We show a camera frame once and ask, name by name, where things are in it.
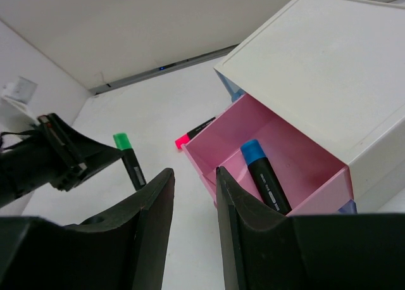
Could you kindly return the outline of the pink drawer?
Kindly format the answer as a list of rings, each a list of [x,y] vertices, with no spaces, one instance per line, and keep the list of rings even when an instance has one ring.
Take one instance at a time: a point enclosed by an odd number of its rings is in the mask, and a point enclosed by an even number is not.
[[[252,139],[259,141],[268,157],[291,214],[337,213],[353,200],[347,165],[249,95],[240,97],[182,147],[213,199],[220,166],[247,192],[260,197],[240,151]]]

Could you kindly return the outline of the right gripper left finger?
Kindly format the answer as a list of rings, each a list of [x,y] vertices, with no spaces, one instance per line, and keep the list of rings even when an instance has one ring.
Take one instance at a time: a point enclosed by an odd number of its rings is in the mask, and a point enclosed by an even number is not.
[[[81,224],[67,289],[161,289],[173,216],[175,176],[162,170],[140,191]]]

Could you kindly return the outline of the black pink highlighter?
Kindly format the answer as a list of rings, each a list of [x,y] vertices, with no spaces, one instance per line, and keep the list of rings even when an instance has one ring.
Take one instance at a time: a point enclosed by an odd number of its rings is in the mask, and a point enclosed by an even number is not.
[[[177,149],[181,150],[181,148],[184,144],[187,144],[188,142],[190,142],[196,135],[198,135],[198,133],[200,133],[202,130],[204,130],[215,119],[216,119],[216,117],[210,118],[209,120],[205,121],[204,123],[198,125],[194,129],[185,133],[182,137],[179,137],[175,141],[175,145],[176,145]]]

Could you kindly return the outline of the small black object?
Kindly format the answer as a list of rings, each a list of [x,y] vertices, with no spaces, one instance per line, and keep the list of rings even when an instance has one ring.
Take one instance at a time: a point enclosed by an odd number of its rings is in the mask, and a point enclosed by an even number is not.
[[[240,150],[263,203],[282,215],[290,213],[290,203],[259,141],[247,141]]]

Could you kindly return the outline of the green cap marker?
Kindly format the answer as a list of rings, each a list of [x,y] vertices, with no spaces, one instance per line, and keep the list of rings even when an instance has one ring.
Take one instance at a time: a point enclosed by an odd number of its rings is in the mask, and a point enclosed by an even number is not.
[[[126,133],[113,135],[116,147],[123,153],[122,161],[136,191],[141,190],[147,183],[135,151]]]

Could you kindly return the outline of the light blue drawer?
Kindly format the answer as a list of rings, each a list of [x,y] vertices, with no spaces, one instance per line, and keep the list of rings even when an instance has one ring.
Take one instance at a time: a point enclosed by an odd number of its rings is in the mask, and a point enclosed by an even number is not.
[[[231,102],[235,102],[246,93],[243,89],[241,89],[234,82],[226,78],[226,76],[221,74],[219,71],[216,71],[216,74],[221,80],[222,84],[225,86],[227,92],[229,93],[231,97]]]

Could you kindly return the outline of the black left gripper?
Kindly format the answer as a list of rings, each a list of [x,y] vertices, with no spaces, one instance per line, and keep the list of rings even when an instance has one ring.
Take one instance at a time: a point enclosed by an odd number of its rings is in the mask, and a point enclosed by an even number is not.
[[[37,119],[38,127],[14,133],[24,140],[1,151],[1,207],[48,183],[68,192],[123,157],[55,113]]]

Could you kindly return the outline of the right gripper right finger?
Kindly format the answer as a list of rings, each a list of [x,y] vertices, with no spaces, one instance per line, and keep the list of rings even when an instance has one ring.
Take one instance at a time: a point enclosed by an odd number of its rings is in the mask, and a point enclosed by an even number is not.
[[[216,203],[226,289],[288,288],[288,222],[216,169]]]

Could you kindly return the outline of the dark blue drawer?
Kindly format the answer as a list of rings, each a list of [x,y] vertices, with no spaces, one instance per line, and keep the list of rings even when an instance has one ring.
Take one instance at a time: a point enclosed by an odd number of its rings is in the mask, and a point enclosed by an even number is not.
[[[344,214],[344,215],[355,215],[357,214],[357,206],[356,203],[353,200],[349,200],[344,206],[339,208],[337,211],[339,214]]]

